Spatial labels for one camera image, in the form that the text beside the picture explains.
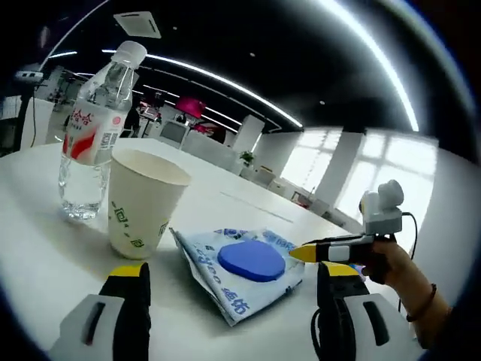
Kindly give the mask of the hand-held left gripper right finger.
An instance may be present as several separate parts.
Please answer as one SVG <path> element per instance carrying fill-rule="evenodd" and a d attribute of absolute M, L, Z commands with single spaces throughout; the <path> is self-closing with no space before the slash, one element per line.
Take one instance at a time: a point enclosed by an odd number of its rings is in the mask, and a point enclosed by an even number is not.
<path fill-rule="evenodd" d="M 358 275 L 317 270 L 317 310 L 310 322 L 320 360 L 418 360 L 421 347 L 407 321 Z"/>

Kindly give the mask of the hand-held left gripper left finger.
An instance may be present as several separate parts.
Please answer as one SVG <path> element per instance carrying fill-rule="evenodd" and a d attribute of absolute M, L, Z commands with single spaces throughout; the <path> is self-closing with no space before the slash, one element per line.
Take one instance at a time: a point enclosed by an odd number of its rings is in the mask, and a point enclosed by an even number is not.
<path fill-rule="evenodd" d="M 150 305 L 148 264 L 115 268 L 62 320 L 51 360 L 148 360 Z"/>

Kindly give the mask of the person's right hand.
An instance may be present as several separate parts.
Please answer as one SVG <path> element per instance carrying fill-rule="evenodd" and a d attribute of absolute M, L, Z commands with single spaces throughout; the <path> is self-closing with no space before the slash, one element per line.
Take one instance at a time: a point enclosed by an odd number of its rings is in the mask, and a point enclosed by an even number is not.
<path fill-rule="evenodd" d="M 375 241 L 373 251 L 386 258 L 384 283 L 398 294 L 409 319 L 419 319 L 435 296 L 434 286 L 396 242 Z"/>

